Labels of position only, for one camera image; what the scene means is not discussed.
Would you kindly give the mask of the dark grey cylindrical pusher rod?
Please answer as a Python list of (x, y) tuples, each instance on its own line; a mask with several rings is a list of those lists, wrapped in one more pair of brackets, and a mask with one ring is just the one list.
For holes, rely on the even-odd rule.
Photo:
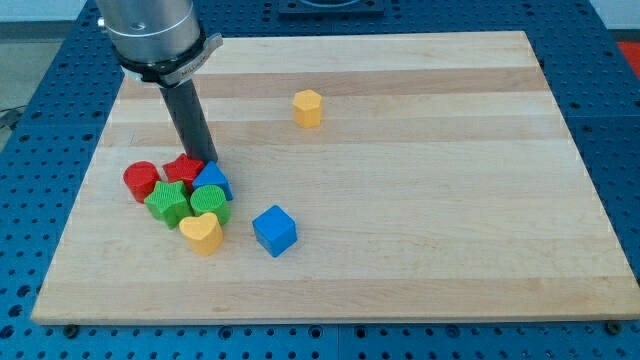
[(160, 92), (185, 154), (191, 159), (216, 163), (218, 154), (193, 81), (161, 88)]

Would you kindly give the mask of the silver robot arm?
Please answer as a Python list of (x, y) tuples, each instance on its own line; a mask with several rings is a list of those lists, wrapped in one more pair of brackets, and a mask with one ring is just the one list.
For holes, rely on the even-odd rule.
[(156, 85), (192, 159), (218, 160), (193, 75), (223, 45), (208, 35), (192, 0), (97, 0), (99, 27), (130, 78)]

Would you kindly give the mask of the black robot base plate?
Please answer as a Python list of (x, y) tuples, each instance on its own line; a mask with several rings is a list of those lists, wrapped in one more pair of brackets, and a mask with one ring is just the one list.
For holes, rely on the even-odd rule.
[(386, 0), (280, 0), (280, 17), (382, 15)]

